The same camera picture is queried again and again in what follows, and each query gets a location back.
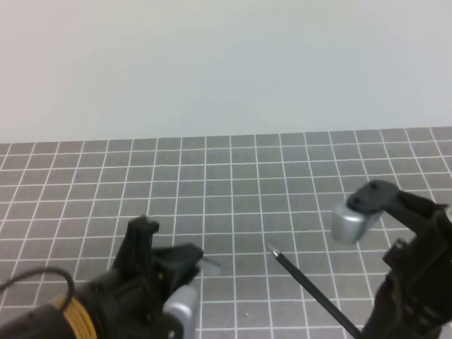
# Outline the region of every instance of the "grid mat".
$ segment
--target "grid mat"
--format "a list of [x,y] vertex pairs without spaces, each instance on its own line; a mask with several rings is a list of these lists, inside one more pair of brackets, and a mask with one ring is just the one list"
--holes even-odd
[[[0,280],[45,265],[89,280],[112,263],[126,222],[154,215],[155,245],[193,242],[222,265],[198,279],[202,339],[346,338],[265,242],[362,326],[383,253],[412,234],[384,216],[358,245],[335,243],[333,206],[369,179],[452,201],[452,127],[17,143],[0,155]],[[50,275],[19,283],[0,321],[65,289]]]

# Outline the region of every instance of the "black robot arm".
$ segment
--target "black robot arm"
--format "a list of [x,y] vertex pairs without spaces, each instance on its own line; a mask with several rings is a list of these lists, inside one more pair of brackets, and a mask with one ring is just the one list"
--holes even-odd
[[373,181],[335,209],[332,235],[353,243],[387,212],[415,233],[383,257],[391,268],[363,339],[435,339],[452,319],[452,222],[448,206]]

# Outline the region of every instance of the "white wall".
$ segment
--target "white wall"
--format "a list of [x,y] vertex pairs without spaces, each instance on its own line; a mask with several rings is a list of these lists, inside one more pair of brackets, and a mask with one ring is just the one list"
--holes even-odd
[[449,0],[0,0],[0,141],[452,124]]

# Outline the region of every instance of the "black cable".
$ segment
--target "black cable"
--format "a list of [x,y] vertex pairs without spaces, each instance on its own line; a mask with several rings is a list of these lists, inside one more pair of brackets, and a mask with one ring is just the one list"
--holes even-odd
[[59,309],[59,311],[63,312],[66,309],[66,307],[71,303],[72,297],[76,293],[76,284],[74,283],[71,274],[58,267],[33,268],[32,270],[27,270],[24,273],[17,274],[0,285],[0,295],[2,295],[9,287],[14,285],[15,283],[27,279],[29,277],[32,277],[34,275],[43,273],[53,273],[56,275],[60,275],[68,283],[68,291],[66,293],[66,298],[64,299],[64,302],[61,305],[61,308]]

